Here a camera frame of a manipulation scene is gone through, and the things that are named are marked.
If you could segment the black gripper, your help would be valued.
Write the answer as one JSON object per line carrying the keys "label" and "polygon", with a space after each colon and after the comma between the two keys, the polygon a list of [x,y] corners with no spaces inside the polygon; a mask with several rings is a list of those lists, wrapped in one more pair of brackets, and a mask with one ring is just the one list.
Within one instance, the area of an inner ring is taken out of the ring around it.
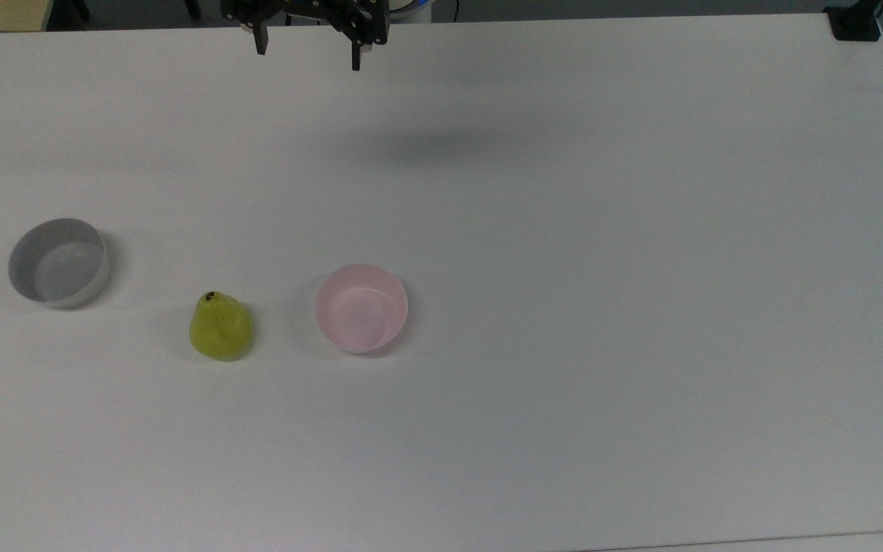
{"label": "black gripper", "polygon": [[359,72],[364,45],[386,44],[389,3],[386,1],[222,1],[224,18],[237,21],[254,35],[258,55],[268,49],[266,25],[279,14],[325,21],[351,41],[351,70]]}

